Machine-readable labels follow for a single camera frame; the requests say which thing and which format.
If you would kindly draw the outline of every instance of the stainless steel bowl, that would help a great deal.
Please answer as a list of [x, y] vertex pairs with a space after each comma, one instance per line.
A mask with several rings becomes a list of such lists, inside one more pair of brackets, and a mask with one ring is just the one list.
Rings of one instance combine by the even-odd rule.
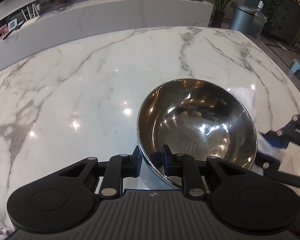
[[172, 153], [196, 160], [215, 155], [251, 169], [257, 135], [248, 111], [227, 90], [197, 79], [169, 81], [143, 101], [138, 115], [138, 143], [148, 166], [163, 180], [181, 187], [181, 179], [156, 169], [152, 152], [167, 144]]

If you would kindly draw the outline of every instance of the black cable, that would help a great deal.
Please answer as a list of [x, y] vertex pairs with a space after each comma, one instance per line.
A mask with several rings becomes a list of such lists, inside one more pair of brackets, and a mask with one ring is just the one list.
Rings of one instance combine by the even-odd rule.
[[66, 3], [62, 3], [60, 5], [55, 5], [55, 6], [51, 6], [49, 8], [49, 12], [53, 13], [53, 14], [58, 14], [60, 12], [64, 12], [68, 9], [70, 9], [73, 5], [73, 2], [66, 2]]

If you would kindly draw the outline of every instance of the black circular pad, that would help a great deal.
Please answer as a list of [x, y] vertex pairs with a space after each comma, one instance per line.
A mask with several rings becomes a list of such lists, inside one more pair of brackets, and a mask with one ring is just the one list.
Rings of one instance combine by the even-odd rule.
[[246, 188], [240, 192], [239, 198], [244, 204], [253, 208], [268, 208], [277, 201], [273, 191], [261, 187]]
[[67, 201], [67, 195], [55, 189], [44, 189], [34, 193], [30, 204], [37, 210], [52, 211], [62, 207]]
[[82, 223], [95, 207], [93, 194], [76, 178], [49, 175], [11, 194], [7, 211], [15, 228], [42, 234]]
[[300, 208], [287, 186], [255, 175], [229, 176], [212, 194], [212, 207], [227, 224], [255, 234], [287, 229]]

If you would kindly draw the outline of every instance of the plant pot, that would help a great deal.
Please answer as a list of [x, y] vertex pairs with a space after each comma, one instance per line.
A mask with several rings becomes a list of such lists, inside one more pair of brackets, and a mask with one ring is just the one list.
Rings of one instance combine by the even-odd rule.
[[212, 28], [221, 28], [221, 23], [223, 21], [223, 18], [225, 17], [224, 12], [219, 12], [217, 10], [214, 11], [211, 27]]

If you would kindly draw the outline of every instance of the gray ribbed plate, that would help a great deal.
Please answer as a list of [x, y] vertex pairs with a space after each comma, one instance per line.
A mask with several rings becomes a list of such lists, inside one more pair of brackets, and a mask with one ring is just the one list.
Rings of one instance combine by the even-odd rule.
[[17, 230], [9, 240], [298, 240], [289, 231], [251, 236], [220, 223], [203, 201], [185, 198], [180, 190], [127, 190], [101, 202], [93, 216], [69, 231], [36, 235]]

